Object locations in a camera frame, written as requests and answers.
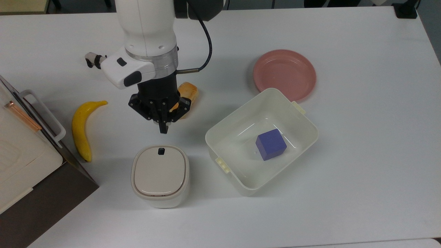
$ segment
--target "banana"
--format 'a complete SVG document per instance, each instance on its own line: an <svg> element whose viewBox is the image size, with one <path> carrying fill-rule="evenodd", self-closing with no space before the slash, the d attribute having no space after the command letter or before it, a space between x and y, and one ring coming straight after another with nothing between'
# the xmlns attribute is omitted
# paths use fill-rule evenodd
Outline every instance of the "banana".
<svg viewBox="0 0 441 248"><path fill-rule="evenodd" d="M98 107L106 105L107 101L88 101L75 111L72 118L72 136L75 147L86 162L92 161L92 151L86 137L86 121L89 115Z"/></svg>

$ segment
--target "plate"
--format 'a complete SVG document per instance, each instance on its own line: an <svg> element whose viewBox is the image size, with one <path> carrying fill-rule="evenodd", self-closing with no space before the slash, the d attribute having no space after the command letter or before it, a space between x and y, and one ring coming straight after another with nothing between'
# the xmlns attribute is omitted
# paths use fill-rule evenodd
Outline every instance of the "plate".
<svg viewBox="0 0 441 248"><path fill-rule="evenodd" d="M276 88L290 101L305 99L315 87L314 66L303 55L291 50L273 50L254 65L254 83L260 92Z"/></svg>

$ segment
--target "blue cube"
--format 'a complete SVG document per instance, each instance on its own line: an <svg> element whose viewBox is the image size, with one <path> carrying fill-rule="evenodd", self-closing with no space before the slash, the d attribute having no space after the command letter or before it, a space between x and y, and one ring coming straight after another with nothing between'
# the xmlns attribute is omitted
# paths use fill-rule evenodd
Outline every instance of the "blue cube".
<svg viewBox="0 0 441 248"><path fill-rule="evenodd" d="M278 129L257 136L256 146L263 161L281 155L286 149L286 143Z"/></svg>

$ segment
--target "sponge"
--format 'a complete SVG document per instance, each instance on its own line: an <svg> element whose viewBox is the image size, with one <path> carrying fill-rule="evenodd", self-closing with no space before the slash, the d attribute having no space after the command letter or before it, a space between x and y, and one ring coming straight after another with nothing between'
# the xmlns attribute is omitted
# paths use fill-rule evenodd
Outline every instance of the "sponge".
<svg viewBox="0 0 441 248"><path fill-rule="evenodd" d="M184 82L181 84L178 88L179 93L181 94L181 97L188 98L191 100L191 104L193 105L194 100L198 97L199 91L196 86L189 82ZM178 103L176 103L173 108L170 109L170 112L178 108Z"/></svg>
<svg viewBox="0 0 441 248"><path fill-rule="evenodd" d="M256 146L259 149L263 161L281 155L286 149L286 143L278 129L257 136Z"/></svg>

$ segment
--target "black cable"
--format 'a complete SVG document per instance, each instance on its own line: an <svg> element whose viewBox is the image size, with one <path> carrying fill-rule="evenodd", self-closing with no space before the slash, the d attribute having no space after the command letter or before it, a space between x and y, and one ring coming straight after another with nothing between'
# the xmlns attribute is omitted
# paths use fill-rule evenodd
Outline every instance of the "black cable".
<svg viewBox="0 0 441 248"><path fill-rule="evenodd" d="M205 60L205 63L204 63L201 67L199 67L199 68L192 68L192 69L185 69L185 70L176 70L176 74L184 74L184 73L192 73L192 72L198 72L198 71L201 71L202 69L205 68L205 66L208 65L208 62L209 62L210 59L211 59L211 54L213 53L213 45L211 44L210 34L208 33L208 30L207 30L207 28L205 27L204 22L202 21L202 19L201 19L201 17L199 16L199 14L196 12L196 9L195 9L195 8L193 7L193 5L190 3L190 0L187 0L187 3L188 3L188 6L190 6L190 8L193 10L194 15L198 18L198 21L200 22L200 24L201 24L201 26L202 26L202 28L203 28L203 30L204 30L204 32L205 32L205 35L207 36L207 41L208 41L208 48L209 48L209 51L208 51L208 57L207 57L207 60Z"/></svg>

